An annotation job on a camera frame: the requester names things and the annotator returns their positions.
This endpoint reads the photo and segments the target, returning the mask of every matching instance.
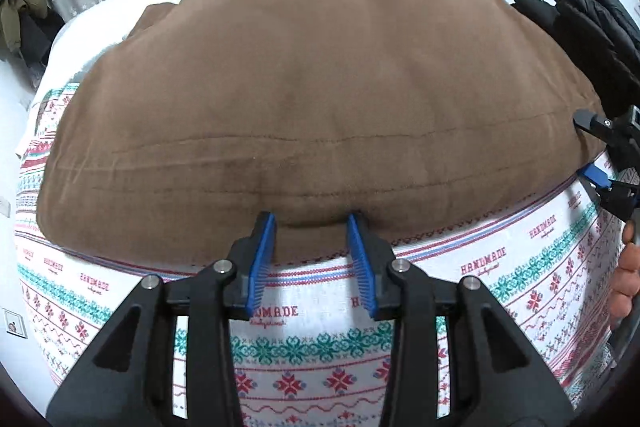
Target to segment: wall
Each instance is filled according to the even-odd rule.
[[[14,150],[26,127],[25,108],[32,98],[33,90],[25,71],[6,53],[0,52],[0,195],[12,205],[11,218],[0,215],[0,307],[22,315],[29,336],[22,339],[6,333],[2,315],[0,360],[25,397],[40,413],[44,413],[56,386],[27,322],[13,236],[15,189],[20,168]]]

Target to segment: light switch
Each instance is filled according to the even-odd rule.
[[[0,196],[0,214],[4,217],[11,217],[11,203]]]

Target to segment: clothing pile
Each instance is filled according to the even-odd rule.
[[[0,0],[0,47],[25,61],[34,87],[40,82],[53,40],[63,25],[62,17],[47,0]]]
[[[513,0],[593,84],[609,118],[640,105],[640,31],[619,0]]]

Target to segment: metal bolt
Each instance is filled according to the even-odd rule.
[[[230,272],[234,267],[234,264],[228,259],[220,259],[220,261],[216,261],[213,265],[213,270],[218,273],[227,273]]]
[[[391,261],[391,268],[393,268],[398,273],[403,273],[408,271],[411,268],[411,263],[406,259],[394,259]]]
[[[159,283],[160,278],[157,275],[147,275],[146,277],[143,277],[142,281],[140,281],[140,285],[145,290],[152,290],[153,288],[158,286]]]
[[[468,290],[477,290],[480,287],[480,280],[478,277],[465,277],[465,280],[463,280],[462,283]]]

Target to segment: green embroidered pattern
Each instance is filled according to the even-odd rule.
[[[80,84],[78,82],[74,82],[70,80],[62,87],[57,87],[56,89],[49,89],[47,94],[43,97],[42,103],[50,102],[52,98],[59,98],[61,94],[75,94],[78,90]]]
[[[24,281],[30,283],[43,293],[46,293],[47,296],[55,299],[69,311],[88,318],[98,327],[101,327],[108,318],[111,317],[111,313],[113,313],[107,307],[99,306],[96,301],[89,302],[81,295],[77,295],[75,292],[67,290],[64,286],[51,282],[46,277],[37,274],[19,263],[18,273]]]
[[[447,319],[445,317],[436,317],[436,334],[438,337],[447,333]]]
[[[286,339],[242,339],[231,336],[231,354],[236,365],[255,363],[274,365],[288,363],[333,362],[350,357],[361,359],[365,355],[391,351],[394,327],[391,322],[380,322],[375,327],[363,330],[351,328],[346,334],[320,333],[316,338],[287,337]],[[184,356],[187,352],[187,332],[175,333],[175,352]]]
[[[542,249],[538,255],[529,259],[527,264],[518,266],[511,274],[502,275],[497,282],[489,286],[489,290],[501,304],[505,304],[513,295],[521,293],[525,288],[540,278],[570,250],[576,238],[584,233],[591,218],[598,213],[598,206],[591,203],[583,211],[579,219],[572,223],[551,245]]]
[[[566,230],[549,247],[545,247],[540,254],[532,257],[527,264],[518,266],[513,273],[501,276],[490,286],[491,292],[503,304],[517,292],[522,292],[527,285],[539,279],[554,263],[561,259],[572,247],[576,238],[583,234],[596,215],[598,207],[591,203]],[[55,299],[70,311],[89,318],[95,325],[101,327],[111,316],[111,310],[98,306],[95,301],[89,302],[81,295],[57,285],[22,264],[18,264],[20,276],[38,290]],[[436,331],[438,336],[446,333],[444,317],[436,317]],[[231,350],[234,363],[257,363],[259,365],[274,365],[289,363],[331,362],[333,360],[351,357],[359,359],[367,354],[380,351],[390,351],[393,340],[393,324],[382,322],[373,328],[363,330],[352,328],[347,333],[329,335],[320,333],[316,338],[301,338],[297,336],[286,339],[244,339],[232,336]],[[187,331],[178,329],[175,334],[175,352],[184,356],[187,351]]]

